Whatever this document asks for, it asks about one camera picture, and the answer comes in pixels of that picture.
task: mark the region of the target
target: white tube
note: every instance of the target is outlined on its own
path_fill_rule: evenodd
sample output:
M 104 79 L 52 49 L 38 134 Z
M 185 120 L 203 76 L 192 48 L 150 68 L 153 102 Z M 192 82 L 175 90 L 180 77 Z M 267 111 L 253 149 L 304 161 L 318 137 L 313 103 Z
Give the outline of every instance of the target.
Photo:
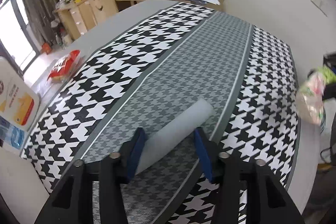
M 136 174 L 162 159 L 213 113 L 212 106 L 201 98 L 165 125 L 145 142 Z

